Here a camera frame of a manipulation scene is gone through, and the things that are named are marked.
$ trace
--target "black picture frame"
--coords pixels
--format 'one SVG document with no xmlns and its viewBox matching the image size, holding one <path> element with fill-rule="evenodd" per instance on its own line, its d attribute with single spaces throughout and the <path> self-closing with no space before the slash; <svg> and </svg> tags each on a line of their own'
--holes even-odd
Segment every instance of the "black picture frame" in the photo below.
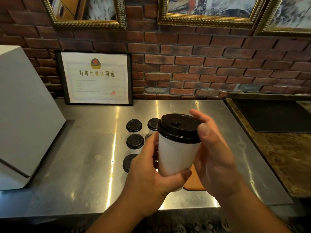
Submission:
<svg viewBox="0 0 311 233">
<path fill-rule="evenodd" d="M 128 104 L 107 104 L 107 103 L 71 103 L 69 98 L 69 92 L 67 87 L 67 81 L 65 76 L 65 70 L 62 59 L 62 52 L 72 53 L 92 53 L 92 54 L 111 54 L 111 55 L 127 55 L 127 85 L 128 85 Z M 81 50 L 55 50 L 55 58 L 58 65 L 58 74 L 60 76 L 61 85 L 64 89 L 64 98 L 66 105 L 133 105 L 133 75 L 132 75 L 132 54 L 130 53 L 107 53 L 107 52 L 95 52 L 95 51 L 81 51 Z"/>
</svg>

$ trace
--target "black mat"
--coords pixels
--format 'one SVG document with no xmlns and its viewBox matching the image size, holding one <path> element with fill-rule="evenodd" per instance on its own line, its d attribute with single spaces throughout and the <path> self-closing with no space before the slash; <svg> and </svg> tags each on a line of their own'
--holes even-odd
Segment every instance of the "black mat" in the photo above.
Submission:
<svg viewBox="0 0 311 233">
<path fill-rule="evenodd" d="M 311 113 L 296 101 L 233 99 L 256 132 L 311 133 Z"/>
</svg>

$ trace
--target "forearm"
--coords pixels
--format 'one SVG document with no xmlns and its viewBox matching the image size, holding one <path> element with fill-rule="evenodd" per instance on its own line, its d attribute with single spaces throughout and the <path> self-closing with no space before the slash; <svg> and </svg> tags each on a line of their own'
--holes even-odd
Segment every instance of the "forearm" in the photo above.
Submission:
<svg viewBox="0 0 311 233">
<path fill-rule="evenodd" d="M 88 229 L 87 233 L 131 232 L 134 227 L 142 220 L 137 212 L 130 206 L 131 203 L 125 200 L 116 200 Z"/>
<path fill-rule="evenodd" d="M 239 191 L 220 200 L 221 210 L 233 233 L 290 233 L 291 231 L 248 188 L 244 181 Z"/>
</svg>

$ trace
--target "framed picture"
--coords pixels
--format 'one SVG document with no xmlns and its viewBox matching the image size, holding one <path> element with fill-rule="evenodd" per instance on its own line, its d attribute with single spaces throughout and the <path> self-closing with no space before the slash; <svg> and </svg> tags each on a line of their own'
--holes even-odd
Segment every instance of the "framed picture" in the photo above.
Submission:
<svg viewBox="0 0 311 233">
<path fill-rule="evenodd" d="M 66 104 L 133 105 L 130 54 L 55 51 Z"/>
<path fill-rule="evenodd" d="M 255 35 L 311 36 L 311 0 L 270 0 Z"/>
<path fill-rule="evenodd" d="M 124 0 L 41 0 L 55 30 L 125 31 Z"/>
<path fill-rule="evenodd" d="M 159 0 L 158 24 L 252 29 L 266 0 Z"/>
</svg>

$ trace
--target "left hand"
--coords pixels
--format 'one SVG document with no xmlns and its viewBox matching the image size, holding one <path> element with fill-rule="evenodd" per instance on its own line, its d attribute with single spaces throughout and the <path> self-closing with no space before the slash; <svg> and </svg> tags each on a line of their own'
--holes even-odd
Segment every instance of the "left hand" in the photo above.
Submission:
<svg viewBox="0 0 311 233">
<path fill-rule="evenodd" d="M 165 197 L 181 188 L 192 174 L 190 170 L 184 170 L 173 176 L 161 176 L 154 168 L 154 161 L 158 159 L 158 140 L 158 132 L 152 134 L 142 152 L 132 160 L 119 197 L 141 218 L 155 213 Z"/>
</svg>

